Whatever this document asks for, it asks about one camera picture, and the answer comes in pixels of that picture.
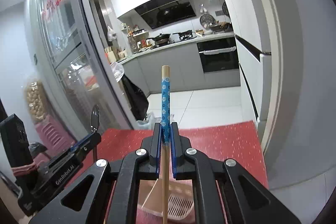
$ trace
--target black garbage bag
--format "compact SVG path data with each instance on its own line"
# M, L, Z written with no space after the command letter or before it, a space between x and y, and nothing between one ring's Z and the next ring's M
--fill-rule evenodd
M139 87L133 84L125 74L121 77L121 80L135 119L142 121L145 119L149 105L145 94Z
M33 159L36 158L39 153L47 151L47 148L39 142L30 143L28 149Z

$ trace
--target oven door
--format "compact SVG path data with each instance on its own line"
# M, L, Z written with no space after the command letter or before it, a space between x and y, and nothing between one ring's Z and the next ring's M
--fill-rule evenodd
M203 72L238 69L234 37L197 43Z

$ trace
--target glass panel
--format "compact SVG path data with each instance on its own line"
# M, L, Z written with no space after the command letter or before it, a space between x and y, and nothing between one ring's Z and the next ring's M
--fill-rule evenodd
M54 65L76 46L77 34L70 0L39 0L44 35Z
M120 128L99 87L85 54L82 22L75 21L71 0L39 0L43 35L51 63L73 110L90 131L94 104L100 109L100 129Z

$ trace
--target wooden broom handle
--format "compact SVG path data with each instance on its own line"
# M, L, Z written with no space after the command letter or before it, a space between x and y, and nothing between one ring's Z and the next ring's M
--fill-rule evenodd
M170 67L162 66L162 121L161 126L164 128L164 142L162 145L162 223L167 224L168 221L168 199L169 199L169 133L170 133Z

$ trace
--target oven handle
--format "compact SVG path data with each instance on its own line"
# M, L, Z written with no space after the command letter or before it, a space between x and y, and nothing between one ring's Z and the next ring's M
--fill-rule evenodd
M219 54L219 53L226 53L226 52L234 52L237 49L236 46L233 46L231 48L218 48L216 50L209 50L209 51L202 51L198 52L199 54L204 54L204 55L214 55L214 54Z

